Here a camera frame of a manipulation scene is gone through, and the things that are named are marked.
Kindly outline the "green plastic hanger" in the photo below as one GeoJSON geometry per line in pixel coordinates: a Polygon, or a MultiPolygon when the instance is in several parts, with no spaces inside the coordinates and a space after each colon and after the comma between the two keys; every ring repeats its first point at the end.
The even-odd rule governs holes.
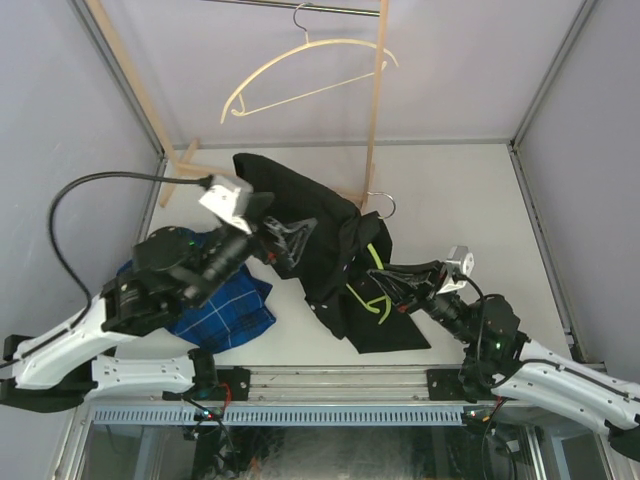
{"type": "MultiPolygon", "coordinates": [[[[364,199],[367,200],[369,197],[373,197],[373,196],[382,196],[387,198],[390,202],[391,202],[391,212],[386,215],[386,216],[378,216],[379,220],[387,220],[391,217],[394,216],[394,214],[397,211],[397,203],[395,201],[395,199],[388,193],[386,192],[382,192],[382,191],[369,191],[367,190],[364,193],[364,199]]],[[[375,249],[375,247],[373,246],[372,243],[368,243],[366,245],[366,250],[368,251],[369,255],[371,256],[375,266],[378,269],[383,269],[383,262],[377,252],[377,250],[375,249]]],[[[346,284],[347,290],[352,294],[352,296],[361,304],[361,306],[368,312],[373,313],[373,314],[379,314],[380,318],[378,320],[378,324],[381,325],[383,324],[386,319],[388,318],[388,316],[390,315],[391,312],[391,300],[390,298],[384,294],[379,296],[378,298],[375,299],[371,299],[369,301],[365,301],[359,294],[358,292],[349,284],[346,284]]]]}

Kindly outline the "black button shirt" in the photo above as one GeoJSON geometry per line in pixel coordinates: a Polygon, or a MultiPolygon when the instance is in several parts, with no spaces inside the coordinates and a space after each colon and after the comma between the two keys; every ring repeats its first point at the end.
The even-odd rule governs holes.
{"type": "Polygon", "coordinates": [[[276,161],[253,153],[233,157],[236,175],[257,193],[272,195],[270,233],[292,257],[274,269],[296,279],[318,321],[360,354],[428,350],[431,345],[407,313],[393,306],[367,274],[390,263],[393,242],[377,212],[351,201],[276,161]]]}

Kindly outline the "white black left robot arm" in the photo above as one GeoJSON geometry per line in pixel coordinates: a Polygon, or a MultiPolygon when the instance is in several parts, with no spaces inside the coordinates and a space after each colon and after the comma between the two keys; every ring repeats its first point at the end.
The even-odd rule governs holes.
{"type": "Polygon", "coordinates": [[[203,307],[251,256],[294,268],[317,221],[282,223],[266,212],[272,201],[270,193],[252,194],[244,215],[223,219],[204,234],[183,227],[156,230],[134,247],[131,266],[104,285],[86,312],[36,338],[7,337],[10,374],[1,382],[2,404],[55,413],[99,396],[214,396],[219,376],[212,354],[200,348],[161,360],[123,360],[110,353],[176,323],[187,309],[203,307]]]}

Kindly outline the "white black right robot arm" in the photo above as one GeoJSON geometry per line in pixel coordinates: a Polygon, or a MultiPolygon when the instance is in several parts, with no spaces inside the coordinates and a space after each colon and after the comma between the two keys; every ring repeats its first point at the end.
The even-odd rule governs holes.
{"type": "Polygon", "coordinates": [[[546,348],[521,331],[501,294],[486,294],[453,262],[370,269],[368,276],[403,313],[425,312],[464,347],[458,373],[470,401],[526,402],[604,434],[610,447],[639,458],[639,386],[546,348]]]}

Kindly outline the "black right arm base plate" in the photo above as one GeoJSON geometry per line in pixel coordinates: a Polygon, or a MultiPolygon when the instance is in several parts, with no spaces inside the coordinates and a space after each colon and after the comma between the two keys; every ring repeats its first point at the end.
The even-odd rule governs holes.
{"type": "Polygon", "coordinates": [[[466,401],[477,403],[480,400],[495,400],[496,396],[488,390],[472,387],[466,389],[459,378],[458,368],[431,368],[426,371],[429,399],[432,401],[466,401]]]}

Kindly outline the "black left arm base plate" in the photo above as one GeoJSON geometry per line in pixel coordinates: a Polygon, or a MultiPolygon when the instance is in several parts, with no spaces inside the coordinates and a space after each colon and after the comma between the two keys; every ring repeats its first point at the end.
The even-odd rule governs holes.
{"type": "Polygon", "coordinates": [[[194,400],[223,401],[229,395],[232,400],[246,401],[250,391],[251,372],[241,367],[218,369],[214,374],[197,373],[194,385],[184,393],[164,391],[165,401],[194,400]]]}

